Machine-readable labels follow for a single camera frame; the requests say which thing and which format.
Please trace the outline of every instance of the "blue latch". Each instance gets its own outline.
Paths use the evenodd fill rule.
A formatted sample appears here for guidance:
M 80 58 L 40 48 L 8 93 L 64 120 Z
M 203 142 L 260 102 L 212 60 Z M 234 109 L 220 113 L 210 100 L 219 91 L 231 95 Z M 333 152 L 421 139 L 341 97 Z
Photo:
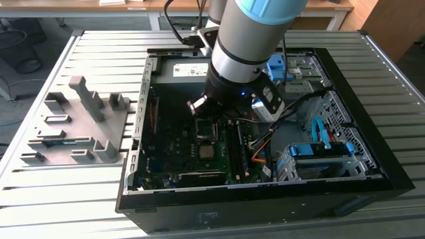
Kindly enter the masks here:
M 280 159 L 279 163 L 277 163 L 277 169 L 280 169 L 280 167 L 284 165 L 284 159 Z
M 309 144 L 296 144 L 289 147 L 289 150 L 292 156 L 312 156 L 315 154 L 313 148 Z
M 356 153 L 356 148 L 353 146 L 353 144 L 351 142 L 348 142 L 345 144 L 348 151 L 351 152 L 351 154 L 353 155 Z
M 271 73 L 272 81 L 283 81 L 285 73 L 285 62 L 279 54 L 273 54 L 267 63 L 267 69 Z M 287 73 L 287 80 L 293 80 L 295 77 L 292 74 Z

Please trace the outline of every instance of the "aluminum profile table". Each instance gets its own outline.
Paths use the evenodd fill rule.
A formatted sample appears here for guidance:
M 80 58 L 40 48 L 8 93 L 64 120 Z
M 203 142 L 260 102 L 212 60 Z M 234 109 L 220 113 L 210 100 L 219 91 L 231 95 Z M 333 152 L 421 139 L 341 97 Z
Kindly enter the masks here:
M 412 178 L 416 189 L 347 217 L 242 228 L 154 234 L 159 238 L 251 234 L 252 238 L 425 237 L 425 100 L 371 37 L 357 32 L 291 31 L 288 47 L 327 47 L 372 119 Z M 84 75 L 88 89 L 123 93 L 134 112 L 148 48 L 180 45 L 168 31 L 87 31 L 74 36 L 0 161 L 0 235 L 132 238 L 147 234 L 115 212 L 123 162 L 23 167 L 19 149 L 40 116 L 46 94 Z M 131 135 L 135 114 L 123 132 Z M 131 148 L 123 139 L 120 151 Z

